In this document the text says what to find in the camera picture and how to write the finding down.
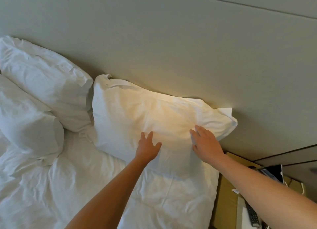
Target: hand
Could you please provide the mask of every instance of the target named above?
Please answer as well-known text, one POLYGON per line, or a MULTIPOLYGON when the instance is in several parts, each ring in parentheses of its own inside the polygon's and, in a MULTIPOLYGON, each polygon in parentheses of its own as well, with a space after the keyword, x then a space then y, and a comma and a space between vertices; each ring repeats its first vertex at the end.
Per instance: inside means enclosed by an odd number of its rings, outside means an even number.
POLYGON ((197 125, 195 129, 197 132, 189 131, 197 145, 193 145, 193 151, 202 161, 214 167, 214 164, 223 157, 224 152, 211 131, 197 125))
POLYGON ((141 159, 145 163, 149 163, 153 160, 157 155, 162 146, 162 143, 159 142, 155 146, 152 142, 153 139, 153 131, 149 133, 147 138, 145 138, 144 132, 141 133, 141 139, 139 140, 139 146, 135 153, 136 159, 141 159))

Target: wall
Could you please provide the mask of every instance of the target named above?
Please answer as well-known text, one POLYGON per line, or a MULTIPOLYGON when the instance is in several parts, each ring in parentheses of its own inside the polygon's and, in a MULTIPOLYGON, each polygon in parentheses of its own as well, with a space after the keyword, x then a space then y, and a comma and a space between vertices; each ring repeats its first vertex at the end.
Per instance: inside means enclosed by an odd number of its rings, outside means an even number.
POLYGON ((93 76, 233 107, 238 127, 221 144, 248 159, 316 144, 314 10, 233 2, 0 0, 0 35, 61 53, 93 76))

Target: white pillow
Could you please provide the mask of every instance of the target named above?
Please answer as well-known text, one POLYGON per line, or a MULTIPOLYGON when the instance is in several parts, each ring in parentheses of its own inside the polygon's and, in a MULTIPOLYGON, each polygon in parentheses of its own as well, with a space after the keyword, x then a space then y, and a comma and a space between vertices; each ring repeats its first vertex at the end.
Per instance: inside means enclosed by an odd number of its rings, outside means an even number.
POLYGON ((63 56, 26 40, 0 38, 2 74, 52 109, 62 125, 77 132, 91 123, 93 79, 63 56))
POLYGON ((189 130, 195 124, 212 131, 218 140, 237 126, 230 108, 214 110, 200 99, 155 93, 107 75, 95 80, 93 116, 95 130, 89 136, 99 150, 130 162, 141 132, 153 131, 153 143, 163 145, 148 168, 180 178, 202 165, 192 151, 189 130))
POLYGON ((0 131, 30 158, 53 159, 63 149, 64 128, 50 108, 0 75, 0 131))

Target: white bedsheet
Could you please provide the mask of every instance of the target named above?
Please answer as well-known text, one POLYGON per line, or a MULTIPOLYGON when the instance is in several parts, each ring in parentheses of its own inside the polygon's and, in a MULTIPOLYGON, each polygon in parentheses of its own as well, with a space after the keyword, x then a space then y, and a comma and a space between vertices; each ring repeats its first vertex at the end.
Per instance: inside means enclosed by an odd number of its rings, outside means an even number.
MULTIPOLYGON (((125 163, 80 134, 65 132, 51 166, 26 159, 0 134, 0 228, 64 228, 125 163)), ((118 228, 208 228, 219 173, 177 180, 144 171, 118 228)))

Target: nightstand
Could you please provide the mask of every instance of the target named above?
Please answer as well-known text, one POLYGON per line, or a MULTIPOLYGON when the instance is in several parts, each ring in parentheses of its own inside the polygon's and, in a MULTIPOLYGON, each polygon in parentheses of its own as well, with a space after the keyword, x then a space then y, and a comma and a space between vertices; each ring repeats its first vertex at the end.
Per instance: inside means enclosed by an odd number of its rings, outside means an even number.
MULTIPOLYGON (((258 164, 243 159, 232 153, 227 152, 226 154, 247 167, 261 167, 258 164)), ((287 184, 291 181, 291 179, 287 176, 284 176, 284 180, 287 184)), ((292 180, 290 188, 302 193, 301 184, 296 180, 292 180)), ((241 197, 241 195, 234 193, 232 189, 235 189, 235 187, 220 174, 217 197, 211 218, 211 226, 214 226, 216 229, 236 229, 237 203, 238 197, 241 197)))

